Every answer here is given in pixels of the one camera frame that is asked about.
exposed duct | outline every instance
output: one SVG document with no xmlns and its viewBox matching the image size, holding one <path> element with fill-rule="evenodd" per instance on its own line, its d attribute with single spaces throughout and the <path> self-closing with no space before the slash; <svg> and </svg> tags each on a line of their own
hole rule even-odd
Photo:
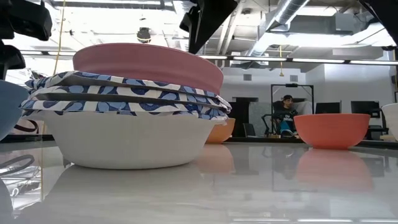
<svg viewBox="0 0 398 224">
<path fill-rule="evenodd" d="M 258 57 L 263 55 L 268 46 L 272 44 L 273 34 L 269 31 L 279 26 L 289 26 L 289 23 L 297 15 L 299 9 L 304 7 L 310 0 L 280 0 L 278 7 L 273 13 L 273 17 L 266 21 L 265 33 L 248 51 L 247 56 Z"/>
</svg>

chair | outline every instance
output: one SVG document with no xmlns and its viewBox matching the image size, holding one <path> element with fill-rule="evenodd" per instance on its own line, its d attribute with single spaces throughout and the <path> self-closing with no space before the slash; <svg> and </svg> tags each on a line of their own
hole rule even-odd
<svg viewBox="0 0 398 224">
<path fill-rule="evenodd" d="M 243 128 L 244 128 L 244 133 L 247 138 L 256 138 L 257 137 L 253 124 L 244 123 Z"/>
</svg>

pipe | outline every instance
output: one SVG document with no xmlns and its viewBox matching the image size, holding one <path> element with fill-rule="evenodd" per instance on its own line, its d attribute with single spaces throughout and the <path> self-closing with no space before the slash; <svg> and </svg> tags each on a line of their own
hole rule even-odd
<svg viewBox="0 0 398 224">
<path fill-rule="evenodd" d="M 275 34 L 271 34 L 268 31 L 280 25 L 290 23 L 297 15 L 299 9 L 304 7 L 308 2 L 309 0 L 281 0 L 275 10 L 274 17 L 266 24 L 266 32 L 246 55 L 254 57 L 263 55 L 267 48 L 274 43 L 274 39 L 278 38 Z"/>
<path fill-rule="evenodd" d="M 236 10 L 235 10 L 236 13 L 235 13 L 233 19 L 231 18 L 231 19 L 232 19 L 232 22 L 231 22 L 231 26 L 230 26 L 230 28 L 229 28 L 228 36 L 227 36 L 227 38 L 226 38 L 226 42 L 225 42 L 224 49 L 223 49 L 223 52 L 222 52 L 223 55 L 225 55 L 226 51 L 228 50 L 229 44 L 231 43 L 232 36 L 233 36 L 234 33 L 235 33 L 237 17 L 242 13 L 243 4 L 244 4 L 245 2 L 246 2 L 246 0 L 243 0 L 243 1 L 241 1 L 241 2 L 238 4 L 238 6 L 237 6 L 237 8 L 236 8 Z"/>
<path fill-rule="evenodd" d="M 221 30 L 221 36 L 220 36 L 220 39 L 218 40 L 218 44 L 217 44 L 216 55 L 220 54 L 220 50 L 221 50 L 221 47 L 223 46 L 224 38 L 226 35 L 226 31 L 228 30 L 230 21 L 231 21 L 231 15 L 229 15 L 226 18 L 226 20 L 224 21 L 223 29 Z"/>
</svg>

ceiling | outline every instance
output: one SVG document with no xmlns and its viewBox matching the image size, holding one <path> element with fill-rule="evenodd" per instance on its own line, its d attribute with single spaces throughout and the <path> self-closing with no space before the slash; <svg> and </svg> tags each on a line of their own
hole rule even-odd
<svg viewBox="0 0 398 224">
<path fill-rule="evenodd" d="M 242 0 L 242 12 L 233 12 L 231 21 L 233 26 L 225 22 L 211 37 L 203 48 L 204 54 L 226 54 L 249 50 L 259 38 L 258 28 L 264 22 L 265 15 L 277 7 L 278 0 Z M 84 47 L 96 44 L 129 42 L 139 43 L 137 32 L 140 27 L 149 27 L 152 40 L 150 44 L 167 46 L 175 49 L 187 50 L 188 33 L 179 28 L 183 15 L 193 6 L 190 1 L 175 0 L 67 0 L 62 26 L 62 38 L 59 33 L 62 20 L 61 0 L 46 0 L 53 20 L 52 36 L 48 42 L 42 42 L 21 35 L 14 40 L 5 41 L 20 50 L 56 52 L 61 40 L 62 52 L 76 52 Z M 301 16 L 332 16 L 338 11 L 346 14 L 364 12 L 355 0 L 311 0 L 299 10 Z M 228 26 L 224 39 L 220 40 L 223 27 Z M 279 57 L 314 57 L 314 58 L 360 58 L 375 59 L 382 55 L 380 47 L 361 46 L 333 51 L 336 47 L 323 47 L 324 39 L 309 40 L 309 45 L 292 44 L 272 45 L 266 54 Z M 30 56 L 31 58 L 50 57 Z M 270 63 L 269 67 L 278 67 L 279 63 Z M 302 67 L 302 64 L 291 63 L 288 67 Z"/>
</svg>

light blue bowl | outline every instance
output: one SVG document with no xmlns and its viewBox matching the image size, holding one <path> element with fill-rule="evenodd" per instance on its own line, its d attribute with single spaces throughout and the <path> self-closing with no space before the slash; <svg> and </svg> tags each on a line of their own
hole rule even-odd
<svg viewBox="0 0 398 224">
<path fill-rule="evenodd" d="M 18 106 L 28 98 L 24 87 L 0 80 L 0 140 L 4 139 L 22 115 Z"/>
</svg>

